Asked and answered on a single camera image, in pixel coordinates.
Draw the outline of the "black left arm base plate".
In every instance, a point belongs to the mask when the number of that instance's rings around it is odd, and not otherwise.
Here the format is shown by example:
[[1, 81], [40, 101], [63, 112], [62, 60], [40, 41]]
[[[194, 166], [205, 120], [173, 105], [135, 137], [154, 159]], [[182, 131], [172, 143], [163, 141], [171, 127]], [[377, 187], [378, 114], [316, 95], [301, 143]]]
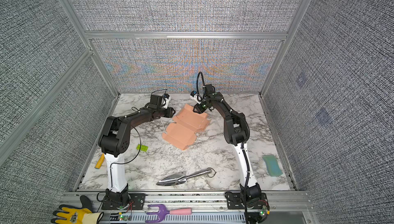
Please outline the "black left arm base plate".
[[142, 210], [145, 204], [146, 194], [143, 193], [114, 193], [106, 192], [103, 199], [102, 210]]

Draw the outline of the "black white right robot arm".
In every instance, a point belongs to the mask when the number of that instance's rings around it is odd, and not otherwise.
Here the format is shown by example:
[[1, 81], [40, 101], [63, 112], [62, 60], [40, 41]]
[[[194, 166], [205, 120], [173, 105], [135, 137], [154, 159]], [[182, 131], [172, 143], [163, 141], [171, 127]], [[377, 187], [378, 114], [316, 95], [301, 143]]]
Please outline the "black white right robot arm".
[[190, 96], [196, 102], [193, 112], [202, 114], [206, 110], [217, 110], [222, 116], [225, 141], [233, 147], [239, 164], [240, 189], [244, 202], [260, 198], [261, 188], [254, 176], [248, 155], [250, 128], [245, 115], [234, 110], [213, 85], [206, 84], [202, 72], [198, 73], [196, 90]]

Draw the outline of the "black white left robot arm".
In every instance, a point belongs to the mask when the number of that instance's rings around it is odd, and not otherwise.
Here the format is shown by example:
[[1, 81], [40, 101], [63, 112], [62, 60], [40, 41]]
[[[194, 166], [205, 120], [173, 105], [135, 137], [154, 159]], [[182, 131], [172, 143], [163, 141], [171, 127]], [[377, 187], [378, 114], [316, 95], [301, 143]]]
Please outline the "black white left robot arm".
[[139, 125], [162, 117], [172, 118], [175, 109], [169, 106], [170, 101], [171, 97], [167, 93], [161, 96], [152, 94], [150, 102], [136, 109], [133, 113], [106, 118], [98, 146], [101, 148], [107, 163], [107, 189], [110, 192], [121, 193], [128, 190], [125, 176], [127, 162], [124, 153], [130, 145], [131, 130], [136, 130]]

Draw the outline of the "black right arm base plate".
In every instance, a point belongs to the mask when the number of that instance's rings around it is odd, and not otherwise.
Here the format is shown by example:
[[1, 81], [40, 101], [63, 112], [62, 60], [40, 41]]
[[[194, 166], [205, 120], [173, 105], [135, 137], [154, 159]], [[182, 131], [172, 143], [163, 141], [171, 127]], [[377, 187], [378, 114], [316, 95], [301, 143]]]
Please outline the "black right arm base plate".
[[[225, 198], [227, 208], [230, 210], [241, 210], [244, 209], [244, 198], [240, 192], [225, 192]], [[261, 196], [255, 199], [251, 199], [247, 204], [248, 209], [270, 209], [267, 195], [261, 193]]]

